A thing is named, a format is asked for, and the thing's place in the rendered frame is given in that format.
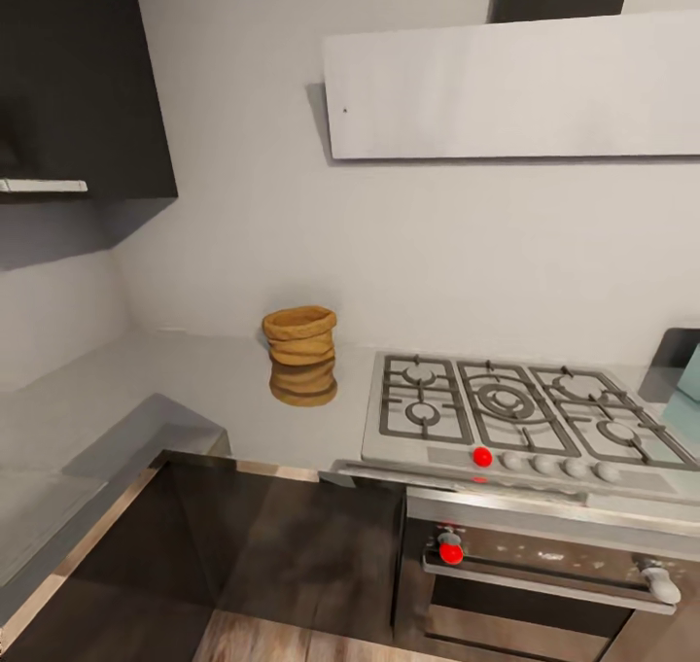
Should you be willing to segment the popcorn bag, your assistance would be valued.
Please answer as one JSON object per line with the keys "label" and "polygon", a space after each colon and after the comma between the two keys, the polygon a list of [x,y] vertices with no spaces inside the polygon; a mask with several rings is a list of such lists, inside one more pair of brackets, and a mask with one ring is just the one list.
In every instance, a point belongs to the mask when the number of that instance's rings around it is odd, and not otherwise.
{"label": "popcorn bag", "polygon": [[262,331],[271,358],[283,366],[315,366],[335,355],[336,314],[323,306],[301,306],[267,315]]}

